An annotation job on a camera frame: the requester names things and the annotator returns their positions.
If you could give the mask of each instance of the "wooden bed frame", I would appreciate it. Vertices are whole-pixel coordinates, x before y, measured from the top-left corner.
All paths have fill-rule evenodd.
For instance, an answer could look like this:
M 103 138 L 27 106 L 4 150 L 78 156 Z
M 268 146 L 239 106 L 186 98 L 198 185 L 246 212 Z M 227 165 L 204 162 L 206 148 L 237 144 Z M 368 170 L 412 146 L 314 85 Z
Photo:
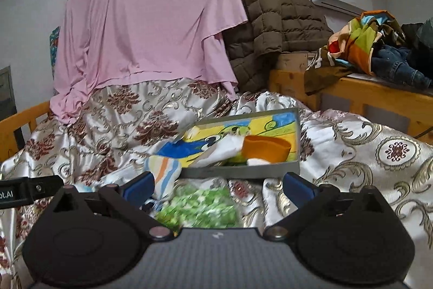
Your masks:
M 433 97 L 349 77 L 340 79 L 318 94 L 307 96 L 304 73 L 283 70 L 271 71 L 269 90 L 295 97 L 313 111 L 320 109 L 321 94 L 327 93 L 349 100 L 349 112 L 361 116 L 365 116 L 366 106 L 397 113 L 410 120 L 408 135 L 433 145 L 433 131 L 427 132 L 433 126 Z
M 425 133 L 433 126 L 433 97 L 370 81 L 343 78 L 321 93 L 307 96 L 304 91 L 304 73 L 273 70 L 269 78 L 269 90 L 295 97 L 313 111 L 320 109 L 322 93 L 348 99 L 349 111 L 362 116 L 367 105 L 388 110 L 409 118 L 408 134 L 412 137 Z M 49 102 L 44 102 L 0 122 L 0 163 L 18 152 L 14 131 L 28 124 L 33 132 L 36 119 L 49 111 Z M 427 132 L 418 139 L 433 145 L 433 132 Z

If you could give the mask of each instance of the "cartoon poster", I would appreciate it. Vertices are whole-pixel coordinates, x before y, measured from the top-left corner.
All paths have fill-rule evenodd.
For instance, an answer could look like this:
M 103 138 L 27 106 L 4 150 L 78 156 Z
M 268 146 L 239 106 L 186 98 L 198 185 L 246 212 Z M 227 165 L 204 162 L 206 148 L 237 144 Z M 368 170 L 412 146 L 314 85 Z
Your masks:
M 230 133 L 282 138 L 292 145 L 287 161 L 295 161 L 298 152 L 298 126 L 294 112 L 196 125 L 185 133 L 182 140 L 166 143 L 157 154 L 177 158 L 182 167 L 187 167 L 209 147 Z

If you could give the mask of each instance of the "green plastic bag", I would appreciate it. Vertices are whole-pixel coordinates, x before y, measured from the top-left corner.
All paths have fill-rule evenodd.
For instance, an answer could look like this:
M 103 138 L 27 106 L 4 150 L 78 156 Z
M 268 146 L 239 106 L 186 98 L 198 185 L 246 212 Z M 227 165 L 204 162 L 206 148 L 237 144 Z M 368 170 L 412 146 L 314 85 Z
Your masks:
M 237 209 L 228 187 L 197 189 L 185 185 L 164 203 L 155 219 L 178 232 L 180 228 L 236 228 L 240 226 Z

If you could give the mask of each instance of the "striped cloth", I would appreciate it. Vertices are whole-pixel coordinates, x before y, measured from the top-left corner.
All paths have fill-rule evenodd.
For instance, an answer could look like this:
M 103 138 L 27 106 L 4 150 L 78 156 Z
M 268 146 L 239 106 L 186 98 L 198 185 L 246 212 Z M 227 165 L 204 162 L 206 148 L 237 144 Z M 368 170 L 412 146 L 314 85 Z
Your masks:
M 127 168 L 103 176 L 101 180 L 97 183 L 93 183 L 91 186 L 76 183 L 75 187 L 79 192 L 94 192 L 107 184 L 126 184 L 133 178 L 139 176 L 142 172 L 150 171 L 155 178 L 155 192 L 153 197 L 160 200 L 172 192 L 175 180 L 179 178 L 181 170 L 182 166 L 177 159 L 154 155 L 148 157 L 140 169 L 130 165 Z

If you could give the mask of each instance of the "patterned blanket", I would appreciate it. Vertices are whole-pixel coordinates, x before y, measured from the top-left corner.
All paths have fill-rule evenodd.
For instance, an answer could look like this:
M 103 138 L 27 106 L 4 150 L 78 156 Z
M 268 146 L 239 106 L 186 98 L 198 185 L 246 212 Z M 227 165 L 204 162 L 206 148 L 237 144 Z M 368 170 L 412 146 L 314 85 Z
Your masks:
M 245 93 L 231 102 L 219 86 L 189 79 L 109 86 L 92 95 L 73 125 L 62 125 L 52 116 L 45 119 L 25 148 L 1 165 L 0 172 L 3 178 L 58 174 L 65 183 L 92 186 L 127 165 L 140 169 L 164 141 L 204 117 L 293 106 L 300 109 L 301 176 L 315 184 L 331 183 L 342 191 L 378 187 L 416 245 L 406 283 L 414 289 L 430 288 L 433 148 L 351 113 L 312 112 L 291 97 L 269 92 Z M 177 180 L 175 188 L 184 182 Z M 296 210 L 276 179 L 194 182 L 229 186 L 243 226 L 263 229 Z M 20 288 L 17 264 L 22 244 L 48 202 L 40 200 L 0 213 L 1 273 L 11 288 Z

